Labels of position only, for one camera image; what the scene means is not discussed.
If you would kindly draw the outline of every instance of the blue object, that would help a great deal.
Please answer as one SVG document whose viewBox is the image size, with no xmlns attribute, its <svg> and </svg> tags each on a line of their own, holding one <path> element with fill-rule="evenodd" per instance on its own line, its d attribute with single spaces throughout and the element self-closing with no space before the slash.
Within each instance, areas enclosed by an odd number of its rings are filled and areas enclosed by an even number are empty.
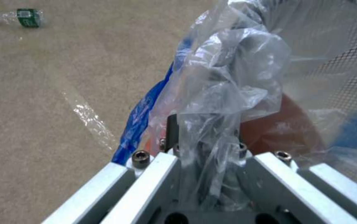
<svg viewBox="0 0 357 224">
<path fill-rule="evenodd" d="M 130 155 L 137 149 L 141 141 L 141 135 L 148 126 L 148 115 L 153 108 L 157 97 L 169 81 L 172 74 L 173 63 L 164 77 L 164 80 L 158 82 L 148 93 L 137 103 L 131 111 L 126 128 L 120 137 L 120 144 L 116 153 L 113 155 L 112 162 L 124 165 Z"/>
<path fill-rule="evenodd" d="M 343 124 L 341 132 L 332 146 L 357 149 L 357 113 Z"/>
</svg>

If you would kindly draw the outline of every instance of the black mounting hole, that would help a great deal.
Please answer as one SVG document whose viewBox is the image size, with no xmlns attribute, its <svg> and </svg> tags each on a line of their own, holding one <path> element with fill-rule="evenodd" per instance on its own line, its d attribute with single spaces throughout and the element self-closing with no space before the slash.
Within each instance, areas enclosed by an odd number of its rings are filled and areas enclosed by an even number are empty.
<svg viewBox="0 0 357 224">
<path fill-rule="evenodd" d="M 279 222 L 270 214 L 260 213 L 254 219 L 256 224 L 279 224 Z"/>
<path fill-rule="evenodd" d="M 136 157 L 137 159 L 144 159 L 145 157 L 147 157 L 147 155 L 146 155 L 145 152 L 137 152 L 137 153 L 135 154 L 135 157 Z"/>
<path fill-rule="evenodd" d="M 282 157 L 282 158 L 288 158 L 289 154 L 287 154 L 286 152 L 279 151 L 279 152 L 277 152 L 277 156 Z"/>
<path fill-rule="evenodd" d="M 189 221 L 185 215 L 174 212 L 166 217 L 164 224 L 189 224 Z"/>
</svg>

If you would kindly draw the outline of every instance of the clear plastic bag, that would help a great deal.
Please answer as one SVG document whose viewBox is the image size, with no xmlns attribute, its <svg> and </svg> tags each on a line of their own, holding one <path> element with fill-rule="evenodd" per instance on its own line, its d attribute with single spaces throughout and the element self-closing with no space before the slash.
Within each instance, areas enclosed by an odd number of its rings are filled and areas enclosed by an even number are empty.
<svg viewBox="0 0 357 224">
<path fill-rule="evenodd" d="M 357 150 L 357 2 L 221 1 L 178 47 L 150 111 L 151 153 L 175 113 L 186 209 L 247 206 L 231 175 L 240 138 L 254 154 Z"/>
</svg>

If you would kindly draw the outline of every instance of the screw hole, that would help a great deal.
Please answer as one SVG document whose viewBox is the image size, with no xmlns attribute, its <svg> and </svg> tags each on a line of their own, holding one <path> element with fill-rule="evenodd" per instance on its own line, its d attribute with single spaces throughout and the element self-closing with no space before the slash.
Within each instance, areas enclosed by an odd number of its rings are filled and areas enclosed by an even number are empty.
<svg viewBox="0 0 357 224">
<path fill-rule="evenodd" d="M 178 212 L 171 213 L 164 220 L 165 224 L 189 224 L 188 218 Z"/>
<path fill-rule="evenodd" d="M 254 219 L 256 224 L 279 224 L 279 222 L 270 214 L 260 213 Z"/>
</svg>

